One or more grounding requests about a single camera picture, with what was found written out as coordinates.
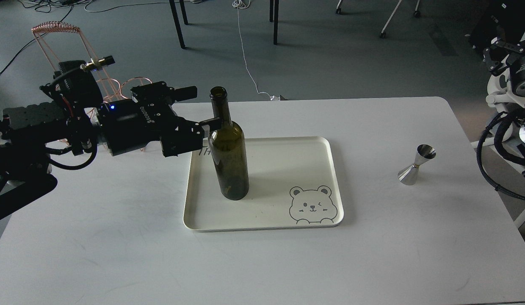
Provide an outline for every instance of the white tray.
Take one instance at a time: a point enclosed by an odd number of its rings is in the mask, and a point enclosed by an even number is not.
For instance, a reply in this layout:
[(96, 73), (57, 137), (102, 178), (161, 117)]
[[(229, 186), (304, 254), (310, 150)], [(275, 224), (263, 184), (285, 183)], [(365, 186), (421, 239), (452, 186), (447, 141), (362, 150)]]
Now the white tray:
[(220, 192), (205, 140), (191, 154), (183, 222), (200, 231), (332, 227), (343, 218), (332, 152), (323, 137), (246, 139), (249, 193)]

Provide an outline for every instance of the jigger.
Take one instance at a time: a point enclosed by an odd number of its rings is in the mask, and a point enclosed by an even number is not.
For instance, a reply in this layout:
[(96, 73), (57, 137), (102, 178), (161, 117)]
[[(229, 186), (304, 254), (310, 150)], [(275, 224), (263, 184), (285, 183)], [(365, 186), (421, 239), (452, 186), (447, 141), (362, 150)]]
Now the jigger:
[(414, 185), (419, 176), (419, 167), (428, 160), (435, 158), (435, 149), (430, 145), (422, 144), (417, 147), (415, 162), (398, 172), (398, 179), (405, 185)]

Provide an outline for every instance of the table leg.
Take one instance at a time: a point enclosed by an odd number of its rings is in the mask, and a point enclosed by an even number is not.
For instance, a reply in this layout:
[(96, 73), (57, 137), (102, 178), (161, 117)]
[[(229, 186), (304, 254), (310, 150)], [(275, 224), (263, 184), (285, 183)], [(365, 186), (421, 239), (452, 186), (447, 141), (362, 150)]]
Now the table leg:
[(279, 0), (274, 0), (274, 44), (278, 44)]
[(274, 22), (274, 0), (270, 0), (270, 22)]
[(189, 25), (189, 23), (187, 22), (187, 14), (185, 13), (185, 3), (183, 2), (183, 0), (180, 0), (180, 9), (182, 10), (183, 23), (185, 25)]
[(178, 19), (178, 11), (174, 0), (169, 0), (170, 10), (172, 10), (172, 17), (174, 19), (174, 25), (176, 26), (176, 33), (178, 33), (178, 40), (180, 41), (180, 48), (185, 49), (185, 43), (183, 42), (182, 29), (180, 28), (180, 20)]

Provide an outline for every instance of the bear drawing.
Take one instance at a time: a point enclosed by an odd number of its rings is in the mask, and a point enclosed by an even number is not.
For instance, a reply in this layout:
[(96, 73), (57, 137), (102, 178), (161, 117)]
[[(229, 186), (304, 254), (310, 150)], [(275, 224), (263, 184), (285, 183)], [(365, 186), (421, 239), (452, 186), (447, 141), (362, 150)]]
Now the bear drawing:
[(313, 222), (332, 222), (338, 215), (338, 209), (330, 199), (332, 191), (328, 186), (320, 186), (318, 189), (303, 190), (295, 186), (289, 191), (293, 198), (289, 214), (292, 219), (311, 224)]

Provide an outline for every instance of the dark green glass bottle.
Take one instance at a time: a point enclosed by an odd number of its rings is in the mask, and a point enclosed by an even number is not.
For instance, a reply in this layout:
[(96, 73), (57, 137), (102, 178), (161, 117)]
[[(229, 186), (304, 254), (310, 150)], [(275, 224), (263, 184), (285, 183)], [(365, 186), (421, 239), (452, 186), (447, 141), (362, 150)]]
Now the dark green glass bottle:
[(223, 120), (222, 128), (213, 131), (208, 137), (219, 187), (226, 198), (239, 200), (249, 191), (246, 141), (240, 126), (230, 119), (227, 90), (213, 87), (210, 90), (210, 99), (214, 116)]

